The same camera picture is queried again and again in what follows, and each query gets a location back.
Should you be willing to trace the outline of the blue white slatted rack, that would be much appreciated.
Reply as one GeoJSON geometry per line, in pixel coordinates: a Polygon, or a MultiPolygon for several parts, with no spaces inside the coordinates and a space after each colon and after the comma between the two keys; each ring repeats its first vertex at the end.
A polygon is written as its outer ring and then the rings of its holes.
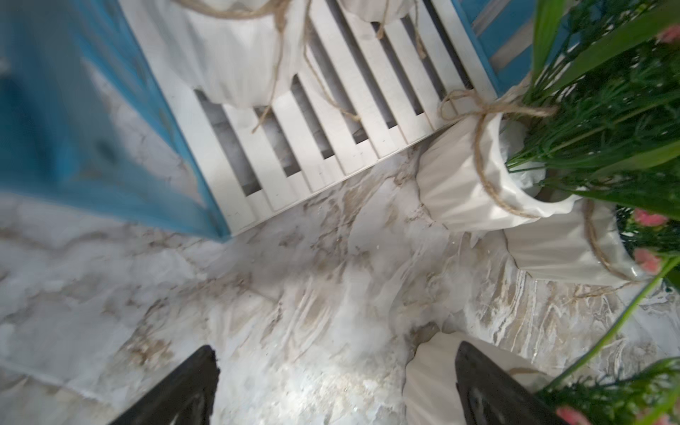
{"type": "Polygon", "coordinates": [[[385,27],[308,1],[309,61],[268,114],[168,65],[144,1],[1,4],[1,188],[226,240],[435,134],[529,64],[527,1],[417,1],[385,27]]]}

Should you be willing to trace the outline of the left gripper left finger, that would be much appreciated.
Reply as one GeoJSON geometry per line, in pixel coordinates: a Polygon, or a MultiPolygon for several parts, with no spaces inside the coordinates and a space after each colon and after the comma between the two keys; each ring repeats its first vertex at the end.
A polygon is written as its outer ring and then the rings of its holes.
{"type": "Polygon", "coordinates": [[[219,376],[214,349],[203,345],[113,424],[208,424],[219,376]]]}

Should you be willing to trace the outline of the pink flower pot front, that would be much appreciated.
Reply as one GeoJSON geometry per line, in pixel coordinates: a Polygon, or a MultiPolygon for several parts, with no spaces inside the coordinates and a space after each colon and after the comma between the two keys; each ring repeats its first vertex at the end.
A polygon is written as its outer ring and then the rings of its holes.
{"type": "Polygon", "coordinates": [[[545,388],[531,393],[468,342],[456,353],[456,390],[467,424],[677,424],[679,359],[657,361],[630,378],[604,384],[566,380],[594,358],[646,295],[679,264],[667,258],[596,345],[545,388]]]}

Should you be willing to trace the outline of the red flower pot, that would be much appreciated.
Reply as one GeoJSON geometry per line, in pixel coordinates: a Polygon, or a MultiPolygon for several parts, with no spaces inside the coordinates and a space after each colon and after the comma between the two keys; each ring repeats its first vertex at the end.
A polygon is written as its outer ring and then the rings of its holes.
{"type": "Polygon", "coordinates": [[[409,12],[414,10],[414,33],[416,49],[419,57],[423,60],[428,55],[423,46],[423,39],[419,32],[419,6],[416,0],[340,0],[340,4],[347,10],[363,21],[379,24],[376,38],[384,38],[385,27],[387,24],[397,19],[405,18],[409,12]]]}
{"type": "Polygon", "coordinates": [[[268,114],[309,61],[308,1],[144,1],[170,67],[214,104],[268,114]]]}

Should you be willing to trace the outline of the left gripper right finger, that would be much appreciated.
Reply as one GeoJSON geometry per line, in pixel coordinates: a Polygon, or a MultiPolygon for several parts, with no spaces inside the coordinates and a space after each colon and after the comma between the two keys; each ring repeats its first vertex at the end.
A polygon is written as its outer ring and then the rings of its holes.
{"type": "Polygon", "coordinates": [[[455,358],[455,370],[457,390],[467,425],[565,423],[554,411],[468,342],[460,344],[455,358]]]}

